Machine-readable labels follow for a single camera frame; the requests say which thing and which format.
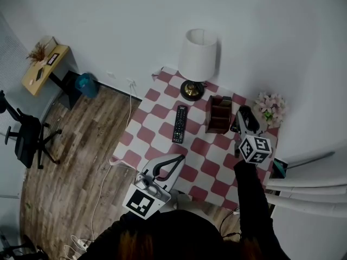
wooden floor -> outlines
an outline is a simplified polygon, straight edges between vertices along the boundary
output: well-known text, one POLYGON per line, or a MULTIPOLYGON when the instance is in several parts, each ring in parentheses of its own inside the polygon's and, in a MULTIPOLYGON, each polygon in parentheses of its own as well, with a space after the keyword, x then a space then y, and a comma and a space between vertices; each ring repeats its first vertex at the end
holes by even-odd
MULTIPOLYGON (((43 170, 28 170, 21 200, 21 233, 41 246, 50 259, 64 256, 64 244, 71 245, 71 235, 92 240, 91 222, 100 186, 110 167, 111 157, 122 135, 129 115, 129 97, 101 87, 97 98, 81 97, 72 111, 54 104, 46 118, 46 130, 62 129, 51 144, 54 165, 43 157, 43 170)), ((133 111, 139 101, 132 100, 133 111)), ((94 216, 97 237, 126 212, 121 206, 134 170, 111 168, 104 184, 94 216)), ((229 212, 227 209, 201 203, 201 208, 216 224, 229 212)), ((239 216, 232 215, 222 232, 238 232, 239 216)))

desk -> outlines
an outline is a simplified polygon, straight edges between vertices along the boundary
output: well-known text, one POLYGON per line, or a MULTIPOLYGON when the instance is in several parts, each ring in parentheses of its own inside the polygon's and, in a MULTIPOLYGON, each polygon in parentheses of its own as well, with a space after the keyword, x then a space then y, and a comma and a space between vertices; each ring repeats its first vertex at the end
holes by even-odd
POLYGON ((59 56, 56 58, 56 60, 51 66, 45 65, 43 67, 41 78, 39 80, 36 80, 37 72, 40 68, 42 68, 42 66, 40 65, 40 63, 33 63, 27 70, 24 77, 22 78, 22 84, 26 87, 28 91, 30 91, 32 95, 38 96, 44 83, 47 81, 48 78, 50 78, 64 92, 64 95, 62 95, 59 99, 60 103, 62 103, 65 107, 71 110, 81 93, 80 91, 74 88, 74 81, 61 81, 53 73, 58 63, 64 58, 68 51, 69 46, 57 45, 56 48, 54 48, 53 51, 49 54, 48 59, 50 59, 54 53, 58 53, 59 56))
MULTIPOLYGON (((156 157, 168 153, 185 155, 183 167, 174 189, 197 199, 228 209, 237 207, 237 181, 234 165, 242 159, 234 157, 238 134, 205 133, 205 106, 210 95, 232 97, 232 122, 241 105, 253 106, 247 100, 222 87, 207 82, 204 96, 198 101, 187 101, 179 93, 185 81, 179 72, 163 68, 147 92, 127 129, 118 143, 113 157, 137 169, 156 157), (188 118, 182 144, 171 142, 178 105, 188 107, 188 118)), ((272 170, 277 145, 278 128, 268 129, 261 123, 265 138, 271 141, 273 153, 257 167, 258 176, 265 186, 272 170)))

black sleeve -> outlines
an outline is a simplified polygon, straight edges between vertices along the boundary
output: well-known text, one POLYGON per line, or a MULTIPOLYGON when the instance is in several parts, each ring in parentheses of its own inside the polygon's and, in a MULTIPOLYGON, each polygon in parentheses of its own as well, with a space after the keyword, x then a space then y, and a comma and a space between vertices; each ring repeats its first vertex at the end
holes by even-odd
POLYGON ((95 242, 90 244, 87 252, 84 253, 79 259, 109 259, 115 258, 117 255, 117 247, 119 243, 120 235, 129 230, 134 231, 135 228, 141 227, 144 220, 136 216, 132 212, 128 212, 120 217, 120 219, 114 222, 108 229, 100 234, 95 242))
POLYGON ((289 259, 282 251, 272 227, 272 218, 256 165, 241 161, 234 166, 240 204, 242 238, 256 238, 261 251, 273 258, 289 259))

black phone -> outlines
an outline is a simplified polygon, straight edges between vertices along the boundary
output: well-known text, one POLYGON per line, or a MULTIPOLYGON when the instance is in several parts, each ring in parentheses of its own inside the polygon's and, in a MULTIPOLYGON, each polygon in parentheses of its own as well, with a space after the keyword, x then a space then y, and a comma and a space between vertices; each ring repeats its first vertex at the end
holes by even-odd
MULTIPOLYGON (((249 106, 243 105, 239 108, 239 111, 242 115, 243 123, 245 124, 246 128, 250 131, 253 131, 255 134, 259 128, 259 122, 256 119, 256 117, 253 115, 252 110, 249 106)), ((238 133, 240 131, 239 125, 237 124, 237 116, 234 119, 234 122, 232 126, 230 127, 230 131, 238 133)))
POLYGON ((42 77, 43 67, 40 68, 37 72, 36 80, 38 81, 42 77))

dried flower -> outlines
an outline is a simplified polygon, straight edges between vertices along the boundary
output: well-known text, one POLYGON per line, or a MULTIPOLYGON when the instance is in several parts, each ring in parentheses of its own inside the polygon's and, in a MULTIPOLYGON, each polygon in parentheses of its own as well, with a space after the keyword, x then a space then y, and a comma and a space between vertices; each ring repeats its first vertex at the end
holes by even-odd
POLYGON ((29 53, 29 56, 27 57, 27 59, 30 59, 30 62, 32 64, 36 62, 41 62, 42 60, 44 60, 44 57, 45 57, 44 52, 45 52, 45 45, 38 42, 35 46, 35 49, 29 53))
POLYGON ((264 119, 270 127, 279 127, 288 107, 281 95, 260 93, 253 109, 255 115, 264 119))

